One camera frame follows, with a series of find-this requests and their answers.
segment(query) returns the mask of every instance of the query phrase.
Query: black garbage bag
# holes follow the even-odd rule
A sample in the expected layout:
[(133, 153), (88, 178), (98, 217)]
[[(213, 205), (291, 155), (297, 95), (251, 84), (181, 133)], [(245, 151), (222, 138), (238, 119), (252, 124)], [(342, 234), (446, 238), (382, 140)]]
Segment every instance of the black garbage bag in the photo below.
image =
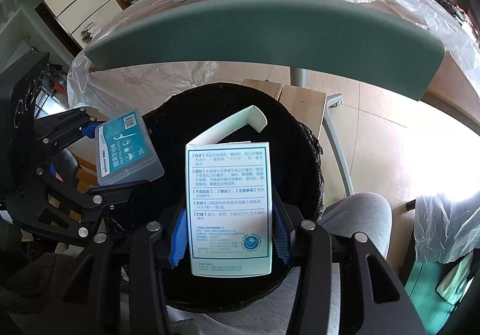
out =
[[(323, 177), (321, 148), (313, 133), (262, 91), (212, 83), (177, 94), (143, 116), (165, 174), (136, 190), (127, 208), (106, 216), (109, 232), (132, 233), (158, 219), (165, 207), (178, 204), (185, 193), (185, 144), (251, 105), (265, 114), (267, 126), (260, 133), (245, 126), (222, 142), (269, 142), (272, 183), (280, 198), (296, 205), (305, 218), (317, 220), (323, 205)], [(162, 269), (162, 278), (167, 305), (189, 312), (219, 313), (245, 308), (264, 297), (281, 284), (290, 270), (273, 250), (272, 273), (268, 275), (196, 277), (191, 274), (187, 252), (177, 268)]]

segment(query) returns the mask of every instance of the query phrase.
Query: dark teal object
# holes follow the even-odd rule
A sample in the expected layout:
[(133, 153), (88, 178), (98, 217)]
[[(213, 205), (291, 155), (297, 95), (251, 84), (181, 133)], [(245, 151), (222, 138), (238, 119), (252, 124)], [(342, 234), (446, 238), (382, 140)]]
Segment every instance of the dark teal object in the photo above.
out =
[(428, 335), (435, 335), (446, 323), (454, 306), (446, 302), (436, 292), (436, 288), (445, 276), (444, 264), (438, 262), (415, 262), (405, 291), (410, 296)]
[(85, 54), (99, 70), (190, 60), (277, 64), (361, 80), (419, 100), (445, 49), (411, 22), (359, 4), (206, 0), (129, 25)]

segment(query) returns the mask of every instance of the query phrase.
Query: robotic arm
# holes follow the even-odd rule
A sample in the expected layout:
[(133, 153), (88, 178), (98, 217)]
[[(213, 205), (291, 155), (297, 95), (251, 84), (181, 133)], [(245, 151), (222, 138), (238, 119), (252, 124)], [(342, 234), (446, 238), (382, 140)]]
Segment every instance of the robotic arm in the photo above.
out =
[[(13, 223), (23, 230), (85, 249), (71, 273), (54, 291), (44, 312), (59, 334), (117, 334), (122, 263), (130, 263), (130, 333), (170, 335), (160, 268), (174, 269), (186, 250), (186, 207), (165, 208), (128, 237), (98, 233), (111, 206), (128, 204), (135, 187), (145, 182), (92, 187), (79, 193), (55, 177), (52, 158), (83, 136), (94, 137), (99, 123), (84, 108), (33, 120), (33, 110), (20, 109), (32, 84), (41, 82), (45, 55), (24, 56), (20, 66), (0, 79), (4, 144), (10, 165), (4, 174), (4, 201)], [(39, 88), (35, 86), (36, 98)], [(48, 201), (52, 195), (81, 215), (71, 219)], [(325, 335), (330, 313), (331, 266), (341, 275), (341, 335), (425, 334), (402, 284), (368, 237), (329, 234), (303, 219), (297, 207), (283, 203), (273, 190), (274, 243), (279, 257), (301, 267), (287, 334)], [(21, 334), (6, 312), (2, 322)]]

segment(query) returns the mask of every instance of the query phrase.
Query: logo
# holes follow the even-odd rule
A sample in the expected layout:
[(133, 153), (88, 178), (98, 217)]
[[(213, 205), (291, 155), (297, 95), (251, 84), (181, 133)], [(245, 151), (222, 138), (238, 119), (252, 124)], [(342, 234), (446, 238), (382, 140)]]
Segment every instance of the logo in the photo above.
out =
[(247, 251), (255, 251), (260, 247), (262, 240), (257, 234), (247, 234), (241, 240), (241, 246)]

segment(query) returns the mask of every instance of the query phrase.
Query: gray pants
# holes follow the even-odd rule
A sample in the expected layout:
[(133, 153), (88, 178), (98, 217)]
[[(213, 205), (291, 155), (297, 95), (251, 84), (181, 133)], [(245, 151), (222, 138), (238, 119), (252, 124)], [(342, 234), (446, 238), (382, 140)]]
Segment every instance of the gray pants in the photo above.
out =
[[(319, 223), (328, 232), (351, 237), (364, 232), (386, 257), (392, 229), (392, 211), (388, 202), (374, 193), (358, 193), (326, 208)], [(295, 269), (271, 294), (232, 313), (188, 313), (167, 307), (171, 321), (194, 318), (205, 335), (282, 335), (286, 332), (297, 291), (299, 270)], [(340, 272), (332, 265), (328, 334), (338, 334), (340, 317)]]

